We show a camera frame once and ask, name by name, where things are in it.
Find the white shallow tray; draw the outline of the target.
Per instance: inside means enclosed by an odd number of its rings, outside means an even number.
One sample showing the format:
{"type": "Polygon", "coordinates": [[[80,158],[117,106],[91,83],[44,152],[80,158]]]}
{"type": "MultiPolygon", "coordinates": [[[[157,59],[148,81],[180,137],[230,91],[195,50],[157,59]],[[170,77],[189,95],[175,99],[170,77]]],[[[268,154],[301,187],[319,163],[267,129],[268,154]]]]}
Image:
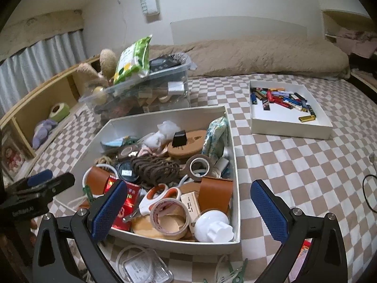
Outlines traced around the white shallow tray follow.
{"type": "Polygon", "coordinates": [[[303,85],[250,80],[250,87],[284,87],[294,91],[309,101],[314,109],[316,119],[300,122],[300,117],[307,114],[296,109],[283,108],[271,104],[270,110],[265,111],[261,102],[250,105],[250,130],[252,133],[265,135],[280,135],[288,137],[303,137],[327,140],[331,137],[333,125],[316,98],[303,85]]]}

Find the beige quilted blanket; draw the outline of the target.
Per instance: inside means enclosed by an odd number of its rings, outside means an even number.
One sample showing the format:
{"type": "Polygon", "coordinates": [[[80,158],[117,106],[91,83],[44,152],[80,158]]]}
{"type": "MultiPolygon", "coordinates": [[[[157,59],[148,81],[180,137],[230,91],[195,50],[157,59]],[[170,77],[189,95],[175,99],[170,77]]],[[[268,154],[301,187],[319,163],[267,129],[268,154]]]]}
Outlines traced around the beige quilted blanket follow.
{"type": "Polygon", "coordinates": [[[191,77],[248,74],[295,74],[309,77],[350,76],[346,53],[320,39],[293,36],[252,36],[205,40],[185,45],[152,45],[150,58],[186,53],[197,68],[191,77]]]}

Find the black calculator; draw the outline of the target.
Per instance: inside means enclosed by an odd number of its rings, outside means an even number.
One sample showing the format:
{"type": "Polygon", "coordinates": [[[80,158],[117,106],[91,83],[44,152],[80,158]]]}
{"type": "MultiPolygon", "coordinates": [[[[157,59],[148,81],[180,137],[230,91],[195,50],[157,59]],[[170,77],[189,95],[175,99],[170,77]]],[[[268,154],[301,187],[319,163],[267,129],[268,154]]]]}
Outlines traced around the black calculator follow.
{"type": "Polygon", "coordinates": [[[150,72],[155,73],[180,65],[180,61],[172,55],[161,56],[150,61],[150,72]]]}

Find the wooden shelf headboard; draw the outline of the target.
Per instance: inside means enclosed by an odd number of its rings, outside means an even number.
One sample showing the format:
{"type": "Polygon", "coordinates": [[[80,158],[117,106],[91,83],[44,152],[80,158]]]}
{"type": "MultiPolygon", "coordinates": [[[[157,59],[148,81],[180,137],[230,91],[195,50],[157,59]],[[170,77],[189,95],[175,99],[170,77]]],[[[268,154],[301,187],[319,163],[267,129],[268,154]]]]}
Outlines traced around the wooden shelf headboard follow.
{"type": "Polygon", "coordinates": [[[89,63],[96,71],[100,71],[99,56],[82,61],[58,74],[32,90],[18,101],[2,118],[1,130],[5,133],[4,144],[12,144],[21,152],[25,161],[15,172],[2,164],[2,170],[10,181],[17,181],[27,176],[37,164],[48,146],[63,129],[84,109],[79,98],[85,92],[84,78],[77,73],[81,63],[89,63]],[[32,147],[32,139],[36,125],[46,120],[53,106],[66,103],[70,114],[52,129],[47,140],[37,149],[32,147]]]}

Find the clear plastic storage bin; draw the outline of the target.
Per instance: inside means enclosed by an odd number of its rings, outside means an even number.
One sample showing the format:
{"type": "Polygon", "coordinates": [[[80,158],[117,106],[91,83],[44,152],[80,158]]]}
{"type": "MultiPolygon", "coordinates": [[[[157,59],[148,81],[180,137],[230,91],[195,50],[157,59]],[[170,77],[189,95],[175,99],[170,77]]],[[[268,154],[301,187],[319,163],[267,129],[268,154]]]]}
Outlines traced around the clear plastic storage bin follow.
{"type": "Polygon", "coordinates": [[[91,81],[79,98],[105,124],[123,116],[190,107],[189,71],[197,68],[188,54],[169,54],[181,63],[145,77],[132,77],[115,86],[91,81]]]}

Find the green white wipes pack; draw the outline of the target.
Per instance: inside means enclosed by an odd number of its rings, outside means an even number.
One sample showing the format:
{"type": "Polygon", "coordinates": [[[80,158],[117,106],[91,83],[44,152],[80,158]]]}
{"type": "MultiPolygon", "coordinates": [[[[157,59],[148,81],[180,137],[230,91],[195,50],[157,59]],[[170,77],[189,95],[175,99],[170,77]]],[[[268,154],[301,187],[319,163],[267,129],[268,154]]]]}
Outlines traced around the green white wipes pack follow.
{"type": "Polygon", "coordinates": [[[113,84],[125,82],[133,75],[144,78],[150,73],[150,41],[152,34],[140,38],[127,47],[120,55],[113,84]]]}

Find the green avocado plush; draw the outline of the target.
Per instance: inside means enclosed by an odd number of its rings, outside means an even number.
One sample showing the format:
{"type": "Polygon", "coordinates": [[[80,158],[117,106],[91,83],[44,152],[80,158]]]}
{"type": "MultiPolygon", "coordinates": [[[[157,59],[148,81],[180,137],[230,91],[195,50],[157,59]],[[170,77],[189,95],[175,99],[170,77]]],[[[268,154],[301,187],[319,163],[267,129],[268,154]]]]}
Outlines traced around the green avocado plush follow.
{"type": "Polygon", "coordinates": [[[57,123],[64,120],[70,114],[70,107],[66,103],[58,103],[52,107],[49,119],[57,123]]]}

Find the purple plush toy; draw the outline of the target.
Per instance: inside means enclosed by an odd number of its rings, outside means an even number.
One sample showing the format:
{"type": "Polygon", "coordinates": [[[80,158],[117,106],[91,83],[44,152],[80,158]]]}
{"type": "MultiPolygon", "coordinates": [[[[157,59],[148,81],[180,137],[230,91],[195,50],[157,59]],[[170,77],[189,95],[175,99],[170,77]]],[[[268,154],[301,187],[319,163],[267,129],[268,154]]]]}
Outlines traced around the purple plush toy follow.
{"type": "Polygon", "coordinates": [[[57,127],[57,122],[51,119],[39,122],[35,129],[32,139],[32,147],[37,150],[48,138],[52,129],[57,127]]]}

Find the floral fabric pouch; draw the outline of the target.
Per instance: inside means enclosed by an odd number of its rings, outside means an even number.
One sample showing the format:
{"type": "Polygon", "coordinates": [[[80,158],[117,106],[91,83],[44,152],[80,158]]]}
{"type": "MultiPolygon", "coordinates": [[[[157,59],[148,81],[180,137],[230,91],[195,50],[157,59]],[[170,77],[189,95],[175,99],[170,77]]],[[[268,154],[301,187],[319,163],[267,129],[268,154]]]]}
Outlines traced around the floral fabric pouch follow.
{"type": "Polygon", "coordinates": [[[206,131],[202,154],[206,155],[212,164],[223,156],[228,145],[229,123],[225,116],[213,120],[206,131]]]}

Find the cork oval board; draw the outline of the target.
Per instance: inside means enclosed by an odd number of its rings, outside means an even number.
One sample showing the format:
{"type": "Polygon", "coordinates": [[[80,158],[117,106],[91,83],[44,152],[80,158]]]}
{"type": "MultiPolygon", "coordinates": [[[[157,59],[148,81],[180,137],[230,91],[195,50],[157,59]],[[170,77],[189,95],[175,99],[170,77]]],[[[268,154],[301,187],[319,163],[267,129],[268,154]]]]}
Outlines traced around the cork oval board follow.
{"type": "Polygon", "coordinates": [[[198,154],[203,149],[206,130],[194,130],[186,132],[187,144],[177,148],[172,147],[172,141],[168,144],[168,154],[173,158],[189,158],[198,154]]]}

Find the gold lighter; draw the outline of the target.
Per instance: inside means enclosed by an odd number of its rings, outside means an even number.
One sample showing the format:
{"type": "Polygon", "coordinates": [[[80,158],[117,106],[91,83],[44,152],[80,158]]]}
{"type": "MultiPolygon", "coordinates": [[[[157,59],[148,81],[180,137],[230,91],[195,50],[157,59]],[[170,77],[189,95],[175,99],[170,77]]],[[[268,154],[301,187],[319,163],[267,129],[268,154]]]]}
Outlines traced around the gold lighter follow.
{"type": "Polygon", "coordinates": [[[301,116],[298,118],[300,122],[305,123],[309,121],[314,121],[316,119],[315,115],[301,116]]]}

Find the grey curtain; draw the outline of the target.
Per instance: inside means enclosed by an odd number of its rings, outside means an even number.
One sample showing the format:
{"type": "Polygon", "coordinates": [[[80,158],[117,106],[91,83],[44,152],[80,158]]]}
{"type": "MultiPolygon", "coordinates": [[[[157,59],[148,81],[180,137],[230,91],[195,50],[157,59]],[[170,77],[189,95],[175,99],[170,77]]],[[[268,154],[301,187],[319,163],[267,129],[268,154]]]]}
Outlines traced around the grey curtain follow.
{"type": "Polygon", "coordinates": [[[87,58],[80,29],[41,40],[1,61],[1,115],[54,75],[87,58]]]}

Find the white hanging tissue holder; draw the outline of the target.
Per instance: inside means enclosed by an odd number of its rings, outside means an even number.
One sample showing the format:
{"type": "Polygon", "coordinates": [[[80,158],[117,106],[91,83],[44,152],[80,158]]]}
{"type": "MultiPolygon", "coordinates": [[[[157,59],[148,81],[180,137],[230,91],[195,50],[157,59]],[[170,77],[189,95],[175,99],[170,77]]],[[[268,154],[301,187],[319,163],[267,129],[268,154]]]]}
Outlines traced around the white hanging tissue holder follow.
{"type": "Polygon", "coordinates": [[[145,16],[154,16],[160,13],[158,0],[140,0],[140,3],[145,16]]]}

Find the white plastic jar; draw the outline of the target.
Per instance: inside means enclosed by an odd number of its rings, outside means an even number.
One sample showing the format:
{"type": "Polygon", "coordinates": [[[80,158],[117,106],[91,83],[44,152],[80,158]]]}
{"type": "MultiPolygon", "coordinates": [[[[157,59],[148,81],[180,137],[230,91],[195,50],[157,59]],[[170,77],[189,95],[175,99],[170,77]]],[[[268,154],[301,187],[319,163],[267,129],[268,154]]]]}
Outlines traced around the white plastic jar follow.
{"type": "Polygon", "coordinates": [[[194,237],[199,242],[227,243],[233,240],[234,232],[225,213],[210,210],[195,222],[194,237]]]}

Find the white shoe box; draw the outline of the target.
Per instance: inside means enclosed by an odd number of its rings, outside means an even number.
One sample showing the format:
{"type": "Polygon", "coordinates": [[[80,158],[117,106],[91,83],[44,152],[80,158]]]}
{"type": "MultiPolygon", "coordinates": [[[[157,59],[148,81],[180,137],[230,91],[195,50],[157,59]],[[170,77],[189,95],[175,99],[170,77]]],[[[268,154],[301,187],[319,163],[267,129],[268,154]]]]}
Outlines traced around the white shoe box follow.
{"type": "MultiPolygon", "coordinates": [[[[135,173],[140,177],[140,183],[136,185],[139,185],[141,190],[135,210],[147,192],[161,183],[166,184],[169,188],[178,187],[181,190],[181,195],[195,192],[198,200],[201,181],[194,181],[185,172],[185,164],[190,157],[170,157],[168,144],[172,141],[175,132],[181,130],[186,132],[207,131],[213,120],[223,116],[227,118],[229,123],[225,107],[209,106],[152,112],[110,120],[94,137],[74,165],[72,174],[75,177],[75,184],[59,194],[57,201],[69,210],[76,211],[79,198],[83,195],[88,172],[94,166],[94,161],[104,152],[104,144],[124,137],[137,138],[137,142],[131,147],[131,152],[124,157],[124,160],[131,161],[135,173]]],[[[169,240],[153,228],[150,215],[132,219],[130,231],[122,231],[112,227],[110,234],[143,247],[180,254],[221,255],[235,251],[240,243],[240,194],[230,125],[228,129],[228,145],[224,148],[223,156],[212,164],[213,170],[206,177],[233,181],[233,195],[229,202],[229,209],[225,213],[233,227],[234,237],[232,241],[227,243],[199,242],[194,237],[195,223],[192,222],[190,222],[187,233],[183,238],[169,240]]]]}

